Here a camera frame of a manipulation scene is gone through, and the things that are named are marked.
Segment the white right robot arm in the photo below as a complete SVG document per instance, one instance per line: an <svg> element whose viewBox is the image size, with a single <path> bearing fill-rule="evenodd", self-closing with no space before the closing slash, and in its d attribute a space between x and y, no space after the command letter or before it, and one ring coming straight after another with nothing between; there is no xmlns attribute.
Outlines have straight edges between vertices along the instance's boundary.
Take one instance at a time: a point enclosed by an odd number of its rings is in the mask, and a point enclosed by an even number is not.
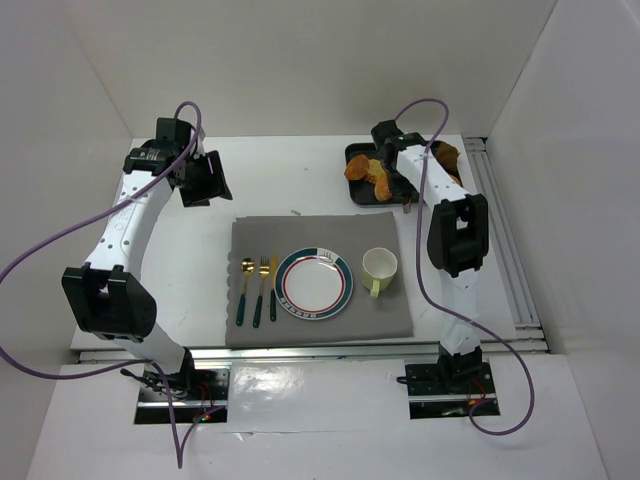
<svg viewBox="0 0 640 480"><path fill-rule="evenodd" d="M427 239L420 242L441 280L440 304L474 320L475 287L489 250L488 203L462 186L458 150L436 140L431 146L418 133L402 132L394 120L378 123L371 135L393 192L419 193L430 209ZM444 314L437 373L430 380L448 393L461 393L482 368L478 331Z"/></svg>

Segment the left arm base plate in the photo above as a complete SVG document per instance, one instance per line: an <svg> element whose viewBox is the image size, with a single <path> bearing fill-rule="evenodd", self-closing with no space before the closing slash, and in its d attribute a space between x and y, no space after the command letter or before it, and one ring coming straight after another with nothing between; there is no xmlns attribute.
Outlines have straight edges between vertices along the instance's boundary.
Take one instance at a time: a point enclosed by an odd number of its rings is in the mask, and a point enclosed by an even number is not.
<svg viewBox="0 0 640 480"><path fill-rule="evenodd" d="M176 387L171 382L174 416L177 424L225 423L228 412L229 369L197 370L190 386ZM145 369L135 379L141 385L136 403L136 425L169 424L169 404L166 388L155 370Z"/></svg>

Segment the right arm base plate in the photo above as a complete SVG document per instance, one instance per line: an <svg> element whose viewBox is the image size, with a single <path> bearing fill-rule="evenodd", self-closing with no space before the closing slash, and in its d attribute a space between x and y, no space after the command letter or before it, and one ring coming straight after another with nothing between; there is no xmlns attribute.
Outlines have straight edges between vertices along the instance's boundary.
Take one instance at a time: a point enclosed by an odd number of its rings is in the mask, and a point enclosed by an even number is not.
<svg viewBox="0 0 640 480"><path fill-rule="evenodd" d="M396 382L406 387L411 420L467 417L472 407L476 416L500 415L488 362L451 384L444 382L435 364L406 364Z"/></svg>

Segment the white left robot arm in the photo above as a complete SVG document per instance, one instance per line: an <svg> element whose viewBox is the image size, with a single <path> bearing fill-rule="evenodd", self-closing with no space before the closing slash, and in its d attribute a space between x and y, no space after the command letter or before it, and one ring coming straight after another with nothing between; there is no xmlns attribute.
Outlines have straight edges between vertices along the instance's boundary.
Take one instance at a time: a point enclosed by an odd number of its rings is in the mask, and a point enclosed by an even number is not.
<svg viewBox="0 0 640 480"><path fill-rule="evenodd" d="M159 215L173 192L184 207L231 199L218 152L207 152L198 126L159 118L156 135L125 157L116 211L83 265L69 267L62 287L81 331L112 341L161 367L174 390L198 379L190 351L157 322L158 306L141 283L141 268Z"/></svg>

